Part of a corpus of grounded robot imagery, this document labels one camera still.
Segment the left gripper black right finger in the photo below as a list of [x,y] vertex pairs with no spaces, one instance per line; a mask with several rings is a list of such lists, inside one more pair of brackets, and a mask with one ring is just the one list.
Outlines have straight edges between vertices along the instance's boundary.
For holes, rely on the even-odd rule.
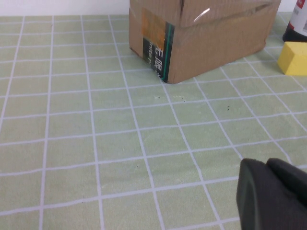
[[307,205],[307,173],[277,158],[270,158],[266,165],[279,178],[284,186],[294,193],[304,206]]

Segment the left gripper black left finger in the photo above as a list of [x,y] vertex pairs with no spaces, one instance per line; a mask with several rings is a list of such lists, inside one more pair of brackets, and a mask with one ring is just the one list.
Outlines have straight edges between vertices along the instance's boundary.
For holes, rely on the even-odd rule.
[[241,161],[236,203],[243,230],[307,228],[307,206],[261,161]]

